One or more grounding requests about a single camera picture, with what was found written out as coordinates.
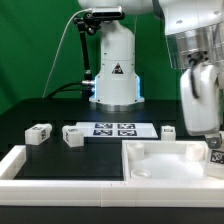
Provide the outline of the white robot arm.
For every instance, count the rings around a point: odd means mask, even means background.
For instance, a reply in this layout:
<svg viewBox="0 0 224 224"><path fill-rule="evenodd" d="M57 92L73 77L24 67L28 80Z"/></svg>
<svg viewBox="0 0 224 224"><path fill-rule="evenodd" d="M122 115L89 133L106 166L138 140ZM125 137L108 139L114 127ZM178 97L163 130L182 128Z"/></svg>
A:
<svg viewBox="0 0 224 224"><path fill-rule="evenodd" d="M135 37L118 20L156 12L165 21L171 66L182 69L181 100L185 126L219 149L224 89L224 0L78 0L88 13L87 30L99 29L101 70L90 101L115 109L142 102L134 70Z"/></svg>

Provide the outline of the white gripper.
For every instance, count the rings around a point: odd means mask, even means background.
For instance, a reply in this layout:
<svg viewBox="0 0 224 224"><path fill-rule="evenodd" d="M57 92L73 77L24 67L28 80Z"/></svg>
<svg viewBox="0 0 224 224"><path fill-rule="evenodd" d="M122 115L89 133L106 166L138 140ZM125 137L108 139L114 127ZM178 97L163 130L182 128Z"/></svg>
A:
<svg viewBox="0 0 224 224"><path fill-rule="evenodd" d="M222 138L216 134L222 123L221 91L217 81L217 67L199 64L193 70L198 97L192 94L190 70L187 69L180 79L180 91L185 127L192 136L208 135L209 149L220 149Z"/></svg>

